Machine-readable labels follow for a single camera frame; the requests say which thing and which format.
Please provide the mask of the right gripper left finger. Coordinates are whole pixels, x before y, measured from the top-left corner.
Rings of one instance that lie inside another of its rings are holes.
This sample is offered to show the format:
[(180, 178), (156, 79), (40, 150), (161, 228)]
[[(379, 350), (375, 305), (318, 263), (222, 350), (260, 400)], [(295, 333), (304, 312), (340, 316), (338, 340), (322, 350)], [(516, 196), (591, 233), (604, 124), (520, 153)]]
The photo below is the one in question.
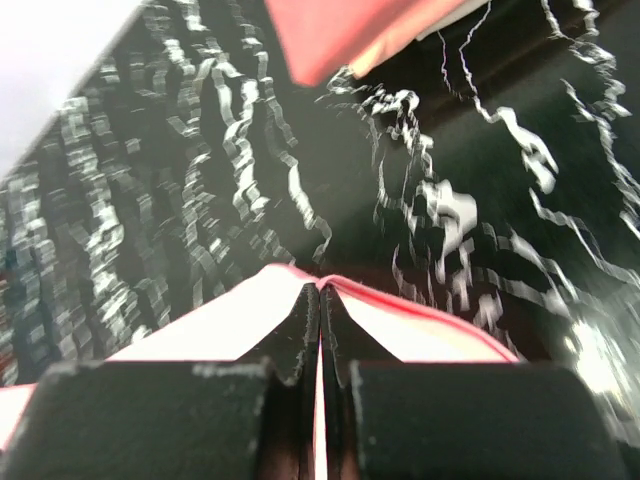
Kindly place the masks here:
[(309, 479), (319, 292), (238, 360), (61, 363), (1, 456), (5, 479)]

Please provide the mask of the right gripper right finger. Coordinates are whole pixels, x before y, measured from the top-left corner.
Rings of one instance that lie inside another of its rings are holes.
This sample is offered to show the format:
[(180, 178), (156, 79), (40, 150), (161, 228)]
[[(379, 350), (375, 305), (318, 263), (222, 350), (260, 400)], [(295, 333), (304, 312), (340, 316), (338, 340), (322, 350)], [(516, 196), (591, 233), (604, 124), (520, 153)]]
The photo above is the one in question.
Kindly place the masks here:
[(550, 364), (405, 363), (320, 295), (331, 479), (626, 479), (596, 403)]

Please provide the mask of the pink t-shirt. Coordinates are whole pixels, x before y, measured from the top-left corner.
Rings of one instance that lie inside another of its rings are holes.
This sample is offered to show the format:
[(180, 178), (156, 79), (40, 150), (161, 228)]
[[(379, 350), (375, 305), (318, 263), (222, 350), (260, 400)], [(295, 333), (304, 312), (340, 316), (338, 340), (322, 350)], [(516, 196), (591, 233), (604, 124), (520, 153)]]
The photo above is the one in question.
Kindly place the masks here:
[[(349, 315), (403, 362), (473, 361), (483, 358), (513, 362), (515, 357), (487, 334), (449, 314), (413, 304), (340, 276), (316, 279), (284, 265), (263, 268), (230, 292), (186, 314), (156, 333), (103, 361), (238, 360), (269, 334), (289, 313), (305, 284), (319, 292), (335, 289)], [(37, 384), (1, 392), (1, 456), (15, 432)], [(314, 397), (314, 473), (327, 475), (322, 340), (319, 324)]]

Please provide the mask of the dark red folded shirt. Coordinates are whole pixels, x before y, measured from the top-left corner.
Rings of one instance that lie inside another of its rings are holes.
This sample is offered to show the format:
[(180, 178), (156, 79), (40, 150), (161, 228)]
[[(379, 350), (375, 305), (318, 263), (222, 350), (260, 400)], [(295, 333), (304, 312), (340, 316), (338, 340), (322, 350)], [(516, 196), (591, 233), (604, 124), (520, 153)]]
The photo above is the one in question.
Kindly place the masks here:
[(316, 86), (388, 29), (420, 31), (464, 0), (272, 0), (265, 3), (292, 81)]

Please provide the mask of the peach folded shirt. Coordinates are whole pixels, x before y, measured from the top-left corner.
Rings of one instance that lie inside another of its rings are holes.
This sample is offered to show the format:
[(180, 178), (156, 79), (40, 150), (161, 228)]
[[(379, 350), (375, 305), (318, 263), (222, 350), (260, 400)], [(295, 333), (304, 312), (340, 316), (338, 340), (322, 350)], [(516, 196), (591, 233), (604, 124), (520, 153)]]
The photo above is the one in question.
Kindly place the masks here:
[(376, 66), (403, 50), (419, 34), (420, 31), (388, 29), (357, 54), (348, 63), (348, 67), (355, 77), (362, 78)]

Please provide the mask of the white folded shirt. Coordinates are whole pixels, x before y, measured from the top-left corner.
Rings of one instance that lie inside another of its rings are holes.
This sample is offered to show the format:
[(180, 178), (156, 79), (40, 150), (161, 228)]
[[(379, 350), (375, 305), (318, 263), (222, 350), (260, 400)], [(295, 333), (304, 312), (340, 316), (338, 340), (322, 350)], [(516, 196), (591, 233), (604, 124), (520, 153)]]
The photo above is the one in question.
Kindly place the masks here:
[(476, 11), (481, 6), (486, 5), (488, 0), (465, 0), (456, 9), (452, 10), (449, 14), (438, 20), (433, 25), (426, 28), (423, 32), (415, 37), (416, 40), (424, 40), (427, 36), (434, 32), (437, 32), (457, 21), (470, 13)]

